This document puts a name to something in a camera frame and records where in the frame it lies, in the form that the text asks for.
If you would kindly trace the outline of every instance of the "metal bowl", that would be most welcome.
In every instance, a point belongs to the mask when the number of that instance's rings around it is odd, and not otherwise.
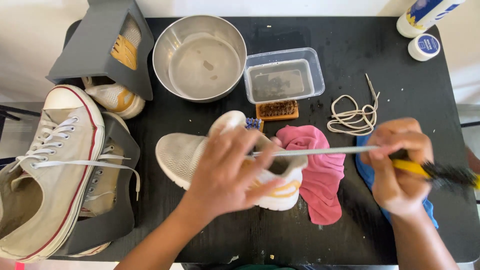
[[[247,48],[240,32],[209,15],[179,19],[160,35],[153,68],[168,91],[193,102],[211,102],[230,93],[242,77]]]

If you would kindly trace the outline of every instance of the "gray shoe rack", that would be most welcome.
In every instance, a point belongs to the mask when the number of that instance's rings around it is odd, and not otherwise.
[[[140,148],[133,140],[128,131],[114,117],[102,114],[105,123],[105,142],[109,138],[124,150],[124,155],[130,160],[123,160],[122,165],[132,169],[137,165],[140,157]],[[117,180],[116,202],[112,210],[99,216],[77,221],[67,241],[55,253],[54,256],[68,256],[84,252],[88,249],[115,241],[129,234],[134,227],[132,206],[129,197],[129,183],[133,172],[128,169],[121,169]],[[87,190],[92,186],[95,174],[92,173],[88,179],[85,194],[82,201],[85,201]]]
[[[60,84],[68,78],[107,76],[145,100],[152,100],[147,57],[153,35],[135,0],[88,0],[90,7],[46,78]],[[137,49],[137,69],[110,55],[127,14],[138,24],[142,39]]]

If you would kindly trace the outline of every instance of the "hand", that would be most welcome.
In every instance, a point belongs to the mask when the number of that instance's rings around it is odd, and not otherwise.
[[[430,184],[421,175],[395,169],[388,157],[405,149],[413,162],[433,162],[432,143],[421,132],[418,121],[403,118],[383,123],[373,132],[367,145],[382,146],[360,156],[363,163],[375,170],[372,193],[378,205],[398,216],[423,210],[422,200],[428,195]]]
[[[245,155],[262,134],[243,127],[220,134],[221,130],[213,131],[210,136],[192,184],[179,205],[189,215],[194,215],[191,218],[203,223],[224,213],[251,208],[262,196],[283,183],[283,179],[276,179],[250,189],[261,170],[271,165],[271,155],[277,146],[269,144],[254,162],[242,166]]]

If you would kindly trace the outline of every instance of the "black tabletop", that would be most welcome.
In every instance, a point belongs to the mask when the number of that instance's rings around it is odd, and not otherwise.
[[[267,122],[264,132],[275,135],[285,125],[314,125],[331,147],[352,146],[351,135],[329,132],[332,101],[343,94],[359,104],[373,104],[365,73],[380,92],[378,123],[400,117],[416,118],[433,143],[439,162],[466,165],[464,142],[443,49],[433,59],[410,57],[410,39],[396,30],[394,17],[232,17],[226,18],[243,35],[249,55],[311,47],[318,53],[325,80],[320,96],[299,100],[295,120]],[[147,19],[155,40],[176,18]],[[428,33],[440,40],[437,27]],[[127,125],[142,154],[137,171],[142,178],[140,200],[132,201],[136,226],[128,236],[105,251],[80,260],[119,261],[156,228],[178,205],[184,190],[160,169],[155,145],[164,135],[183,132],[205,135],[214,120],[229,110],[255,117],[243,78],[225,98],[206,104],[192,103],[168,92],[157,80],[149,59],[154,99]],[[347,100],[336,110],[352,110]],[[309,221],[307,204],[299,198],[288,211],[254,207],[213,220],[179,254],[176,262],[254,264],[396,264],[392,227],[382,215],[355,168],[354,156],[345,159],[345,177],[338,198],[342,217],[335,224],[318,226]],[[456,262],[480,255],[480,225],[473,191],[432,190],[438,232]]]

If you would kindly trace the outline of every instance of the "white shoelace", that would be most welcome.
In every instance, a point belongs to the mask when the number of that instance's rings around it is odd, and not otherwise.
[[[359,107],[355,100],[349,96],[349,95],[341,95],[339,98],[337,98],[333,103],[332,103],[332,117],[335,118],[333,120],[328,121],[327,123],[327,128],[331,132],[336,132],[336,133],[346,133],[354,136],[363,136],[363,135],[368,135],[373,132],[374,126],[377,123],[377,108],[378,108],[378,96],[380,95],[380,92],[375,94],[375,91],[372,86],[372,82],[368,78],[368,75],[365,74],[365,77],[367,77],[367,82],[368,86],[370,88],[370,91],[373,96],[373,106],[370,104],[367,104],[362,107],[361,110],[359,110]],[[343,97],[349,98],[353,104],[355,104],[355,110],[350,110],[346,112],[341,112],[341,113],[336,113],[335,112],[335,104],[342,99]],[[372,118],[370,120],[367,119],[367,115],[372,115]],[[348,120],[354,118],[356,115],[361,115],[361,118],[356,121],[350,121]],[[367,124],[363,126],[353,126],[352,124],[356,124],[359,122],[365,121]],[[332,125],[335,124],[341,124],[344,125],[352,130],[341,130],[341,129],[336,129],[332,127]]]
[[[34,169],[38,169],[41,167],[49,167],[49,166],[57,166],[57,165],[62,165],[62,164],[77,164],[77,165],[87,165],[87,166],[101,166],[101,167],[110,167],[110,168],[118,168],[118,169],[129,169],[132,170],[135,173],[135,176],[137,178],[137,184],[135,191],[137,192],[137,201],[138,201],[138,194],[140,192],[140,175],[138,172],[128,166],[124,165],[118,165],[118,164],[111,164],[107,163],[104,161],[93,161],[93,160],[72,160],[72,161],[48,161],[47,157],[44,156],[39,156],[38,154],[41,153],[47,153],[50,155],[55,154],[57,151],[53,149],[49,149],[46,147],[62,147],[63,143],[61,142],[52,142],[49,143],[53,137],[61,137],[62,139],[69,139],[70,135],[64,133],[64,131],[72,132],[75,130],[75,127],[72,126],[72,123],[78,122],[78,117],[73,116],[65,121],[63,121],[60,124],[55,124],[53,122],[47,121],[47,120],[42,120],[41,124],[42,126],[45,126],[42,128],[41,132],[42,134],[48,134],[47,137],[42,137],[39,136],[36,139],[39,140],[40,142],[34,143],[32,146],[35,147],[35,150],[29,150],[27,151],[25,156],[18,156],[17,160],[20,162],[23,161],[24,159],[37,159],[40,162],[39,163],[31,163],[30,166]],[[129,158],[125,158],[122,156],[117,156],[117,155],[111,155],[111,154],[101,154],[98,156],[98,160],[104,160],[104,159],[120,159],[120,160],[129,160]],[[12,172],[15,168],[17,168],[20,165],[20,162],[18,162],[12,169],[10,169],[9,172]]]

